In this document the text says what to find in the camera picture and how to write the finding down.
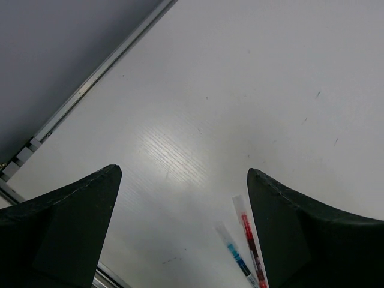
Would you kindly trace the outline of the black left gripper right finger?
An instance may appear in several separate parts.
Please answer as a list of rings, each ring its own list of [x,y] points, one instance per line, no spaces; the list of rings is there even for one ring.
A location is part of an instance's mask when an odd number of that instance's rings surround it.
[[[247,187],[270,287],[383,286],[383,221],[326,205],[257,169]]]

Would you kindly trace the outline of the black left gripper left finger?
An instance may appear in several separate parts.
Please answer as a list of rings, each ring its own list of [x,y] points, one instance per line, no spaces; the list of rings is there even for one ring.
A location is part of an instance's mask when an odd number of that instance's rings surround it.
[[[1,209],[1,287],[91,287],[121,178],[111,164]]]

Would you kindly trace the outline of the blue ink pen refill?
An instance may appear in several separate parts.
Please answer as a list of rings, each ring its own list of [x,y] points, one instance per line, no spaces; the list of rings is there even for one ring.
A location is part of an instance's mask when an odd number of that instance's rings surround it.
[[[217,231],[219,237],[223,241],[224,245],[226,246],[226,248],[228,249],[232,257],[234,258],[237,266],[240,268],[240,270],[242,271],[243,275],[246,277],[251,287],[259,288],[260,286],[256,278],[254,277],[254,275],[252,274],[252,272],[249,270],[248,266],[244,262],[242,256],[238,251],[235,241],[231,237],[225,225],[219,222],[215,225],[215,230]]]

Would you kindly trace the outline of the red ink pen refill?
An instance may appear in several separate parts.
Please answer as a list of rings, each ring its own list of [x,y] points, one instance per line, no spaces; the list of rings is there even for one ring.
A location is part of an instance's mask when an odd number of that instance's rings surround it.
[[[236,215],[238,217],[239,223],[242,225],[244,230],[244,234],[247,240],[248,249],[250,251],[250,255],[252,257],[254,269],[257,275],[257,279],[259,281],[259,286],[261,288],[267,288],[267,282],[265,278],[265,274],[262,269],[262,264],[260,262],[260,257],[257,252],[256,243],[253,236],[253,231],[250,225],[250,221],[248,219],[247,211],[245,208],[244,198],[241,195],[235,196],[232,198],[233,204],[235,207]]]

